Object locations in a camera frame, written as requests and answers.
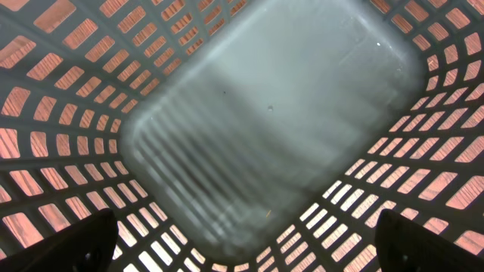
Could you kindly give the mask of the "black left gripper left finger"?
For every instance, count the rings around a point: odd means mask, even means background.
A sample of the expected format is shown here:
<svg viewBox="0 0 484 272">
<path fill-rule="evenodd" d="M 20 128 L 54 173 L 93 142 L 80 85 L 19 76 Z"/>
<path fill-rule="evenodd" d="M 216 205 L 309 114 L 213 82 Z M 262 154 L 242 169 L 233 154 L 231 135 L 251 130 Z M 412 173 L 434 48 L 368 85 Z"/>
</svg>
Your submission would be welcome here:
<svg viewBox="0 0 484 272">
<path fill-rule="evenodd" d="M 3 272 L 108 270 L 119 228 L 112 209 L 102 209 L 10 257 Z"/>
</svg>

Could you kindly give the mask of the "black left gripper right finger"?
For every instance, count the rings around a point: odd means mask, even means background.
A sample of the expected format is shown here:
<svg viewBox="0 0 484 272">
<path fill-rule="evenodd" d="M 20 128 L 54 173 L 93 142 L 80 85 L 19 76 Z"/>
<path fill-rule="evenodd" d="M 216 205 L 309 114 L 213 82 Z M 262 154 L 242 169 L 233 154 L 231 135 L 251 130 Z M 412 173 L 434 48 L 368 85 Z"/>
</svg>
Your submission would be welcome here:
<svg viewBox="0 0 484 272">
<path fill-rule="evenodd" d="M 383 272 L 483 272 L 483 260 L 391 209 L 381 211 L 374 245 Z"/>
</svg>

